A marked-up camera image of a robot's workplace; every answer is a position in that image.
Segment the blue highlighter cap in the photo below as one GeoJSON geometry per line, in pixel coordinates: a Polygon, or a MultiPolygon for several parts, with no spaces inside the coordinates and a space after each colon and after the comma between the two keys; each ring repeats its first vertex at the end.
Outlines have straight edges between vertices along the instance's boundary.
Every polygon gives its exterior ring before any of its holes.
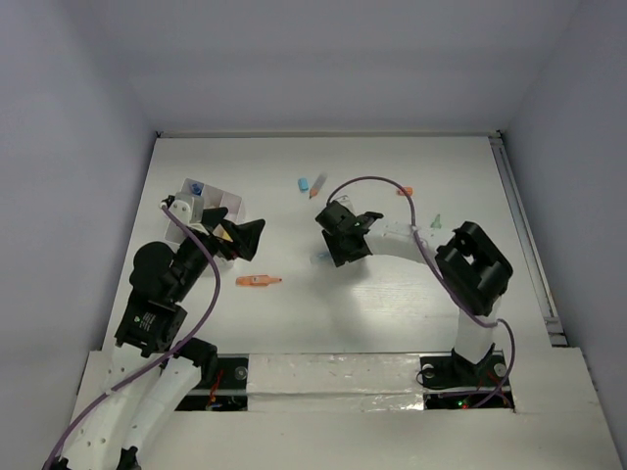
{"type": "Polygon", "coordinates": [[[307,192],[309,190],[308,180],[306,178],[299,178],[298,187],[301,192],[307,192]]]}

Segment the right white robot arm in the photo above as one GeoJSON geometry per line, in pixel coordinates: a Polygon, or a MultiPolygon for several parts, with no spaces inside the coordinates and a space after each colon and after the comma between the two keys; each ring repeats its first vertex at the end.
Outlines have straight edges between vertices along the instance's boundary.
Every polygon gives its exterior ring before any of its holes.
{"type": "Polygon", "coordinates": [[[379,212],[353,214],[334,201],[315,218],[334,264],[389,256],[426,265],[459,308],[451,371],[472,384],[487,370],[494,350],[496,310],[513,268],[486,232],[466,221],[446,243],[435,246],[410,223],[387,221],[379,212]]]}

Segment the blue cap spray bottle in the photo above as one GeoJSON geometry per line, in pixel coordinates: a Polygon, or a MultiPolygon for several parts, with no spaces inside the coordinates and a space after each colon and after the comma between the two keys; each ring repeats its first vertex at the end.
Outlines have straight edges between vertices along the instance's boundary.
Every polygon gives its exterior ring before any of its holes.
{"type": "Polygon", "coordinates": [[[194,182],[190,185],[191,191],[195,195],[201,195],[203,191],[203,186],[197,182],[194,182]]]}

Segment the orange highlighter cap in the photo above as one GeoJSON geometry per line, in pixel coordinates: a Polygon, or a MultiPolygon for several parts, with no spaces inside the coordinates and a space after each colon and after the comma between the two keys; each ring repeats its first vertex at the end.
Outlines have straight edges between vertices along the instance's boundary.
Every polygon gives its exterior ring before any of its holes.
{"type": "Polygon", "coordinates": [[[396,194],[399,196],[412,196],[413,195],[413,189],[411,187],[403,187],[402,189],[398,189],[396,191],[396,194]]]}

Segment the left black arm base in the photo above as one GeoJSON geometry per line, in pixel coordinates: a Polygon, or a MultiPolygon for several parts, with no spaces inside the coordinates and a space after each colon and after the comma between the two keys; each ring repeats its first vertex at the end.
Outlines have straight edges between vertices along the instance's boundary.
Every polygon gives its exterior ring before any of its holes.
{"type": "Polygon", "coordinates": [[[189,392],[176,411],[246,411],[248,409],[247,355],[221,355],[212,381],[202,382],[189,392]]]}

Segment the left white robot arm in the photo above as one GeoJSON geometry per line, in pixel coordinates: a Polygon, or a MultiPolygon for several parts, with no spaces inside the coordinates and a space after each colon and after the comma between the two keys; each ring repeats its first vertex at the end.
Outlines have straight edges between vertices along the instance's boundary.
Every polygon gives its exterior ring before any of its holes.
{"type": "Polygon", "coordinates": [[[183,398],[219,380],[217,347],[196,336],[209,317],[180,337],[187,316],[181,303],[205,269],[218,270],[218,258],[252,260],[265,221],[236,224],[220,207],[186,222],[171,203],[160,208],[185,238],[175,250],[154,241],[136,252],[100,395],[64,431],[46,469],[141,468],[183,398]]]}

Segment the orange tip clear highlighter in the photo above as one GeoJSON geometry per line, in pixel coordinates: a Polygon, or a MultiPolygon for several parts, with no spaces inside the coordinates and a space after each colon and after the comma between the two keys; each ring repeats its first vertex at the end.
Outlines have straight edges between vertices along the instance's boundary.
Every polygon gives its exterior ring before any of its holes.
{"type": "Polygon", "coordinates": [[[321,172],[317,176],[317,178],[313,182],[313,184],[312,184],[312,186],[310,188],[310,191],[309,191],[309,198],[310,199],[316,197],[319,194],[319,191],[322,188],[322,186],[324,185],[326,179],[327,179],[327,173],[326,172],[321,172]]]}

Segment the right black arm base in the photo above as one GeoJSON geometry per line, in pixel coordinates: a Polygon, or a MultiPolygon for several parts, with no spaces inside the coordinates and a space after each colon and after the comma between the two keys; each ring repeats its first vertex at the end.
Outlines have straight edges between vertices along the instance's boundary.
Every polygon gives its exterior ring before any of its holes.
{"type": "Polygon", "coordinates": [[[514,361],[491,347],[473,364],[454,351],[423,356],[415,374],[427,410],[515,410],[509,375],[514,361]]]}

